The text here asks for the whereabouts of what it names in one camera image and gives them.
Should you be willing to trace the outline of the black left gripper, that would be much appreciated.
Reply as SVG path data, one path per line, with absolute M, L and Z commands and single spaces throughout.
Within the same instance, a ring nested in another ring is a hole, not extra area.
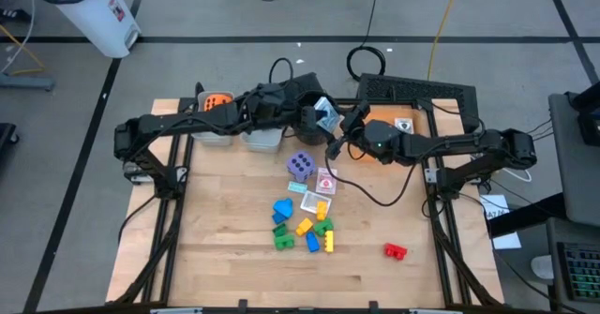
M 298 82 L 259 83 L 243 100 L 242 121 L 258 129 L 300 124 L 302 133 L 316 132 L 318 114 L 313 106 L 301 110 L 301 89 Z

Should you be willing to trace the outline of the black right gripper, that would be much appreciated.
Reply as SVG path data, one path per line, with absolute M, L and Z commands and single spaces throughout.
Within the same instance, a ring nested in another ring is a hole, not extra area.
M 341 152 L 341 147 L 348 143 L 384 165 L 393 162 L 410 164 L 402 145 L 406 133 L 381 120 L 369 120 L 365 123 L 364 120 L 370 113 L 370 105 L 366 100 L 351 108 L 340 108 L 339 113 L 343 116 L 340 128 L 346 137 L 331 137 L 327 140 L 327 159 L 335 160 Z

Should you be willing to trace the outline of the blue playing card box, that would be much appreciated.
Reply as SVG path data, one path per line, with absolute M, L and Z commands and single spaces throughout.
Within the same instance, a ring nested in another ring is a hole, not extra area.
M 317 113 L 317 126 L 333 133 L 340 121 L 336 106 L 327 97 L 320 97 L 314 104 L 314 109 Z

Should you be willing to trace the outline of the purple foam die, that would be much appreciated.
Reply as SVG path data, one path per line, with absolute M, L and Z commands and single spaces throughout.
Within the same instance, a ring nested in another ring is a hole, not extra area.
M 315 172 L 314 158 L 307 151 L 294 153 L 286 163 L 288 172 L 294 181 L 305 183 Z

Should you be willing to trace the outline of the red playing card box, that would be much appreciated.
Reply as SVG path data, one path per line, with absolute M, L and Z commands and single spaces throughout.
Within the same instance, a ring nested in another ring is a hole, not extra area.
M 315 191 L 319 194 L 334 195 L 337 189 L 337 180 L 326 168 L 319 168 Z

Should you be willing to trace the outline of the light blue toy block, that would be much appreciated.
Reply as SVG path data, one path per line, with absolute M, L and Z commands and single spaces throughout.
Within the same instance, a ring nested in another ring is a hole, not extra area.
M 293 215 L 293 200 L 290 198 L 278 200 L 274 203 L 273 209 L 283 217 L 290 218 Z

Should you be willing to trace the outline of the orange foam die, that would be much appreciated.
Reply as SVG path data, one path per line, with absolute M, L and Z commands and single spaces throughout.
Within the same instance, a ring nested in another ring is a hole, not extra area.
M 209 112 L 218 105 L 228 104 L 233 98 L 226 94 L 210 94 L 203 101 L 203 110 Z

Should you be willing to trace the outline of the red toy brick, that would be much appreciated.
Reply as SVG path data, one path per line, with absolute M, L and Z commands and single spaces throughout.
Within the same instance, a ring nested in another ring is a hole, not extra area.
M 383 252 L 387 257 L 394 258 L 398 261 L 403 261 L 408 253 L 406 247 L 397 246 L 391 243 L 385 243 L 383 245 Z

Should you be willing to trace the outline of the black bucket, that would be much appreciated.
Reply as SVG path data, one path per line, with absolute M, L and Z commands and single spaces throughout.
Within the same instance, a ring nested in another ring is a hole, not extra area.
M 297 99 L 291 101 L 291 103 L 294 106 L 294 120 L 291 122 L 290 127 L 293 130 L 293 134 L 294 136 L 301 141 L 304 144 L 307 145 L 320 145 L 323 144 L 325 142 L 327 142 L 327 140 L 329 138 L 332 137 L 333 133 L 329 133 L 328 131 L 324 130 L 321 127 L 318 127 L 316 132 L 313 133 L 302 133 L 300 131 L 300 113 L 301 110 L 304 106 L 313 106 L 314 104 L 318 101 L 318 99 L 320 97 L 327 97 L 335 106 L 336 106 L 336 110 L 338 111 L 338 105 L 336 103 L 336 101 L 329 96 L 328 94 L 326 94 L 324 91 L 322 92 L 316 92 L 316 91 L 309 91 L 309 92 L 305 92 L 304 94 L 301 94 Z

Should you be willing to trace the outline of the black triangular plate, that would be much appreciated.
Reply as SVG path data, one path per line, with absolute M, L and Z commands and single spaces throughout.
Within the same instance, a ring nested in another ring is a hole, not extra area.
M 245 99 L 248 103 L 268 102 L 281 103 L 293 101 L 301 94 L 309 91 L 322 92 L 323 88 L 314 72 L 293 77 L 284 82 L 259 83 L 249 91 L 234 99 L 235 103 L 242 103 Z

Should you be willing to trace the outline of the orange translucent tray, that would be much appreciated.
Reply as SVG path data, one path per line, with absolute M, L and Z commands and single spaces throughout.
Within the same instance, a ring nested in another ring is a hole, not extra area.
M 427 118 L 421 111 L 414 109 L 410 105 L 371 105 L 369 115 L 362 120 L 361 124 L 356 122 L 354 126 L 350 127 L 349 134 L 356 137 L 360 133 L 359 128 L 364 127 L 371 120 L 381 120 L 393 125 L 397 118 L 411 119 L 415 134 L 428 135 Z M 368 154 L 358 159 L 362 154 L 363 151 L 360 148 L 354 145 L 350 146 L 349 157 L 354 156 L 355 160 L 352 162 L 356 163 L 359 167 L 374 167 L 380 164 L 380 161 Z

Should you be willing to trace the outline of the grey plastic bin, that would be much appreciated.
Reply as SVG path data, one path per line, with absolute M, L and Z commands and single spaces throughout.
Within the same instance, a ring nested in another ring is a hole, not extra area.
M 233 93 L 224 91 L 203 91 L 197 95 L 198 99 L 198 112 L 204 112 L 203 101 L 210 94 L 226 94 L 234 98 Z M 213 132 L 200 132 L 192 133 L 191 137 L 196 141 L 199 141 L 204 146 L 229 146 L 233 143 L 231 136 L 220 136 Z
M 242 132 L 240 139 L 250 152 L 274 154 L 279 150 L 282 135 L 282 128 L 270 128 L 251 133 Z

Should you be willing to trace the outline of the medium green toy brick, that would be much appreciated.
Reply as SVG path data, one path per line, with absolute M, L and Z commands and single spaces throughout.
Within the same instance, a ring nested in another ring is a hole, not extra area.
M 325 236 L 327 232 L 332 231 L 333 229 L 333 221 L 329 217 L 326 217 L 323 221 L 319 221 L 313 226 L 313 230 L 320 237 Z

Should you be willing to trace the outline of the black perforated panel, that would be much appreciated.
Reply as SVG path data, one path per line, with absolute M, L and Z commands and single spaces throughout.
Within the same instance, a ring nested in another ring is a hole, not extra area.
M 471 133 L 479 127 L 477 95 L 474 86 L 364 73 L 360 78 L 356 97 L 397 102 L 416 101 L 418 98 L 453 98 L 462 114 L 464 131 Z

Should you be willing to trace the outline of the white paper sheet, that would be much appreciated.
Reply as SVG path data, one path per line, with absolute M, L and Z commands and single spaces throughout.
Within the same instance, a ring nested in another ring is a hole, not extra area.
M 494 237 L 492 242 L 493 246 L 499 250 L 521 249 L 521 242 L 516 232 Z
M 506 198 L 503 195 L 481 195 L 480 202 L 485 208 L 487 220 L 510 212 Z

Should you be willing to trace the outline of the dark grey keyboard desk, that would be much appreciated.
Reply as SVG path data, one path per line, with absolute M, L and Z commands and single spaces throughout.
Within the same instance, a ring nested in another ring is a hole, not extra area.
M 557 249 L 559 242 L 600 245 L 600 227 L 551 218 L 547 222 L 547 236 L 554 270 L 554 278 L 549 290 L 551 298 L 557 302 L 557 305 L 552 307 L 558 311 L 574 309 L 577 313 L 600 314 L 600 303 L 578 302 L 568 298 Z

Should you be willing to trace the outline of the white computer mouse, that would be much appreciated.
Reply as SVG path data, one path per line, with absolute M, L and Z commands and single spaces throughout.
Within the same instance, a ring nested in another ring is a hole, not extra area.
M 554 278 L 554 270 L 552 258 L 550 255 L 534 257 L 530 263 L 532 272 L 540 279 L 552 280 Z

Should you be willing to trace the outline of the white trash bin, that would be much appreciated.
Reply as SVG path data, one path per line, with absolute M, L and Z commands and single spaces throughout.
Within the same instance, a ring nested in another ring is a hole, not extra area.
M 130 54 L 142 30 L 125 0 L 43 0 L 55 5 L 107 57 Z

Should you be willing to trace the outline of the black device on desk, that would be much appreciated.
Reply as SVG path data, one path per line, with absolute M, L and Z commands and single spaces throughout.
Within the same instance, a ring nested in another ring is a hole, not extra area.
M 566 92 L 569 105 L 578 113 L 577 123 L 583 141 L 600 147 L 600 81 L 582 93 Z

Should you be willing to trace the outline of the backlit keyboard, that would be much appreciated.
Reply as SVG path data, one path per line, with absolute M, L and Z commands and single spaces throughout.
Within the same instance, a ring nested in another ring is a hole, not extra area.
M 557 249 L 568 298 L 600 303 L 600 245 L 559 242 Z

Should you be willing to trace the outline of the grey floor stand base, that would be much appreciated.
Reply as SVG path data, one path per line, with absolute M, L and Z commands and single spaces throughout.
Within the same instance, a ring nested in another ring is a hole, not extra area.
M 0 88 L 53 90 L 54 80 L 47 77 L 11 76 L 0 73 Z

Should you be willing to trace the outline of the black floor object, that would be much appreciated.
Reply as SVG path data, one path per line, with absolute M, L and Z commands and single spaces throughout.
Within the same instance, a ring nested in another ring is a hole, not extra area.
M 16 144 L 20 140 L 20 136 L 16 132 L 16 126 L 11 123 L 0 123 L 0 148 Z

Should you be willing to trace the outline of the black aluminium table frame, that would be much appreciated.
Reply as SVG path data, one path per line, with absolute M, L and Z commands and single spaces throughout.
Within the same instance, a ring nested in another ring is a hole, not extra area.
M 121 239 L 100 314 L 500 314 L 498 273 L 481 209 L 455 204 L 462 254 L 492 306 L 458 300 L 459 271 L 437 246 L 419 207 L 421 177 L 396 211 L 341 189 L 336 250 L 311 254 L 304 242 L 277 251 L 270 200 L 285 190 L 282 155 L 239 145 L 209 148 L 186 136 L 151 147 L 189 169 L 180 201 L 160 202 Z M 383 245 L 406 247 L 403 261 Z

